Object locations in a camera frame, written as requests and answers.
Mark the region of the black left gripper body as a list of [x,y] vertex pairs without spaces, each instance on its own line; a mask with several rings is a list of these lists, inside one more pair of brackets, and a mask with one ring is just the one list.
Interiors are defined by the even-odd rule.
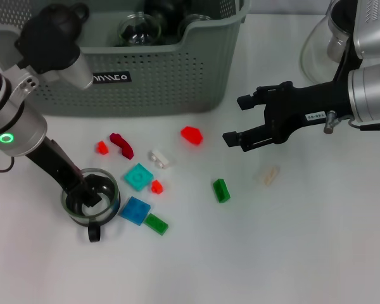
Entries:
[[81,188],[80,170],[54,140],[44,139],[26,157],[49,174],[66,193]]

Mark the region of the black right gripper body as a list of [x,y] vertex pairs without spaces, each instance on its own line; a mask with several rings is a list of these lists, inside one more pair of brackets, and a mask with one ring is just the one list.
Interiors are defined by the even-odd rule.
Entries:
[[292,82],[264,89],[265,135],[271,143],[285,143],[296,130],[323,124],[326,118],[308,118],[311,114],[330,111],[336,117],[352,113],[347,81],[326,82],[309,87],[296,88]]

